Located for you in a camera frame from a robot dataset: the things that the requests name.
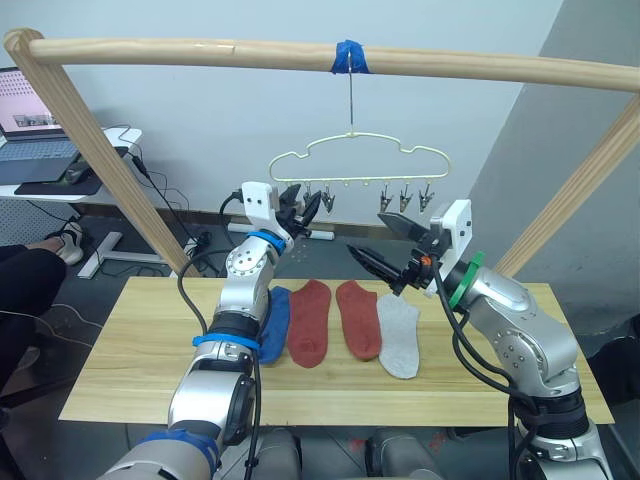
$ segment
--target blue sock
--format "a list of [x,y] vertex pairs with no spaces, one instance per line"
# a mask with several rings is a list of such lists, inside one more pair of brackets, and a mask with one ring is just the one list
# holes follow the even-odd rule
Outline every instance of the blue sock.
[[270,364],[278,360],[287,340],[289,330],[289,294],[286,288],[271,290],[271,313],[260,339],[260,364]]

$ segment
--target desk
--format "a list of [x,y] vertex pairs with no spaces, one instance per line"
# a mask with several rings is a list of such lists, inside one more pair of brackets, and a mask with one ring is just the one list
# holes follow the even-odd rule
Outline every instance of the desk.
[[[306,280],[274,280],[291,290]],[[329,348],[313,369],[293,363],[286,348],[262,372],[264,425],[506,425],[507,397],[478,382],[459,365],[451,349],[451,327],[439,301],[407,288],[406,300],[421,310],[418,324],[420,370],[411,380],[396,379],[378,360],[361,362],[348,351],[335,289],[342,280],[324,281],[332,290]],[[360,281],[384,295],[380,281]],[[205,318],[211,318],[223,279],[188,278],[185,288]],[[530,284],[541,308],[566,325],[547,284]],[[67,399],[61,420],[166,424],[171,396],[192,359],[191,339],[198,322],[170,278],[132,277]],[[488,359],[495,355],[472,327],[471,341]],[[583,395],[596,423],[613,418],[579,353]]]
[[[130,128],[109,128],[104,131],[105,135],[114,147],[130,147],[132,143],[137,143],[142,137],[142,131]],[[0,141],[0,146],[4,143],[4,139]],[[41,200],[43,202],[65,202],[77,203],[90,201],[92,203],[113,203],[113,199],[109,200],[110,195],[104,192],[104,187],[100,188],[96,195],[16,195],[14,192],[20,185],[0,185],[0,197],[14,198],[17,200]]]

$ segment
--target laptop screen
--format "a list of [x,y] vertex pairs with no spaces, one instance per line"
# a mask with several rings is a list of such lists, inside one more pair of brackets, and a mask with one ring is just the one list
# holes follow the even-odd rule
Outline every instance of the laptop screen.
[[0,127],[7,136],[62,132],[56,119],[17,68],[0,69]]

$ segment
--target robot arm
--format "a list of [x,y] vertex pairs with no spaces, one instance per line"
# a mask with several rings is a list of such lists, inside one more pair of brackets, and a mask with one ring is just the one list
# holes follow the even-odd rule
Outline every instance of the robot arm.
[[226,259],[228,276],[206,334],[175,390],[168,429],[156,432],[121,458],[100,480],[210,480],[220,455],[250,432],[256,403],[260,333],[268,318],[269,283],[280,258],[306,234],[320,192],[297,215],[300,185],[280,197],[264,183],[242,184],[254,231]]
[[379,216],[416,242],[408,265],[399,270],[376,252],[350,246],[352,255],[396,295],[411,285],[430,296],[436,291],[434,267],[439,270],[442,301],[487,338],[512,388],[528,400],[525,405],[513,399],[522,436],[535,434],[532,456],[523,462],[526,478],[612,480],[598,431],[586,415],[573,335],[542,311],[524,286],[481,266],[483,255],[470,264],[459,261],[472,233],[470,202],[457,200],[436,214],[430,229],[396,213]]

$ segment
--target gray sock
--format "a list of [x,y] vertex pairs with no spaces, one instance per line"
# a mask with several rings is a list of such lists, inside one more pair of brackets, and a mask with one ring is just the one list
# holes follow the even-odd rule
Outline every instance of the gray sock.
[[415,377],[420,366],[416,331],[420,310],[391,293],[380,297],[376,306],[382,336],[380,363],[394,377]]

